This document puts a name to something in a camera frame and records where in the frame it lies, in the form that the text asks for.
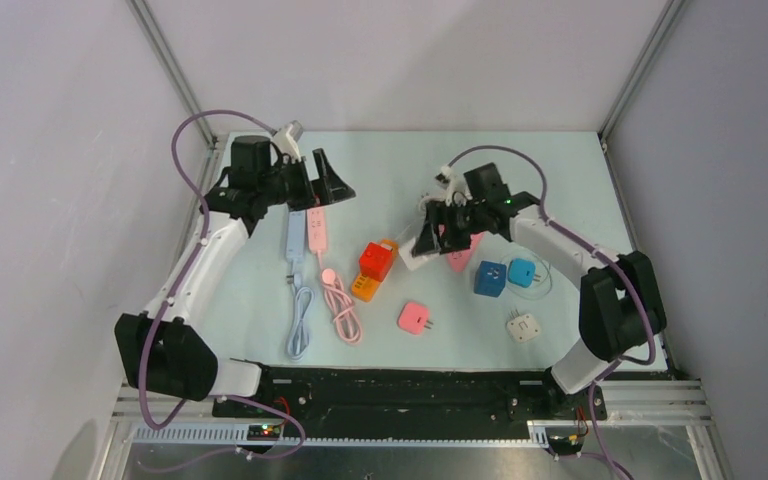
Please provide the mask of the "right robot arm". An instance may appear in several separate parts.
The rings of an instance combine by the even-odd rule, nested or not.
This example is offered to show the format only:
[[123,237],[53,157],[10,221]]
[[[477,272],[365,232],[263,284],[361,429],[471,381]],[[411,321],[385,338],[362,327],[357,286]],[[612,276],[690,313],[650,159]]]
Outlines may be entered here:
[[435,180],[442,193],[422,202],[425,218],[411,256],[462,251],[473,236],[495,234],[548,261],[579,292],[579,338],[549,367],[540,392],[548,414],[568,416],[581,403],[580,391],[619,364],[656,360],[655,336],[665,320],[646,255],[586,240],[546,211],[543,195],[512,193],[493,163],[464,174],[444,165]]

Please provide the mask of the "red cube socket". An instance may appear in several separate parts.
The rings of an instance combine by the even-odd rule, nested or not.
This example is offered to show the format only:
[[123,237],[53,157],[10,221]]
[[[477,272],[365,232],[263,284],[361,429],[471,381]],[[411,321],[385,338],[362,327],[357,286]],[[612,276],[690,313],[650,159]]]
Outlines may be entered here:
[[383,282],[389,274],[395,256],[398,254],[398,245],[388,239],[367,244],[358,259],[359,271],[362,275],[377,282]]

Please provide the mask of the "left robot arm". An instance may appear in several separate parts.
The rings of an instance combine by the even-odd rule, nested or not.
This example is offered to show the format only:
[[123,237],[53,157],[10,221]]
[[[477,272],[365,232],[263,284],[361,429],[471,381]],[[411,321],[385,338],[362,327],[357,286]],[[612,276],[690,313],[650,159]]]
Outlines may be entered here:
[[274,387],[255,363],[222,359],[200,335],[204,315],[229,263],[274,206],[293,212],[325,207],[356,192],[332,168],[323,149],[312,152],[310,177],[292,121],[230,144],[230,164],[199,201],[195,231],[157,296],[138,314],[124,313],[114,334],[130,386],[185,400],[236,395],[252,416],[274,406]]

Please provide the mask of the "white cube socket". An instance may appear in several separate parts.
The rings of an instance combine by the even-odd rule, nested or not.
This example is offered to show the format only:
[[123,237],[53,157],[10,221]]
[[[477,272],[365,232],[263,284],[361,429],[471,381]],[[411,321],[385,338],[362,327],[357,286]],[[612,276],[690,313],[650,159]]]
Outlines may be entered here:
[[413,236],[401,244],[398,249],[398,255],[409,271],[416,271],[422,266],[441,256],[440,253],[414,255],[412,250],[416,246],[417,241],[418,237]]

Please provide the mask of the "orange power strip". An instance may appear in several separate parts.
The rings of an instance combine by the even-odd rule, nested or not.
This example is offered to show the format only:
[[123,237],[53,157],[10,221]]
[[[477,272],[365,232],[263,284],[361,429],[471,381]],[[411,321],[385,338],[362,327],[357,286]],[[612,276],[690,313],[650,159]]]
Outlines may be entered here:
[[374,298],[392,269],[398,249],[399,245],[390,239],[367,244],[358,258],[359,273],[350,288],[356,299],[370,302]]

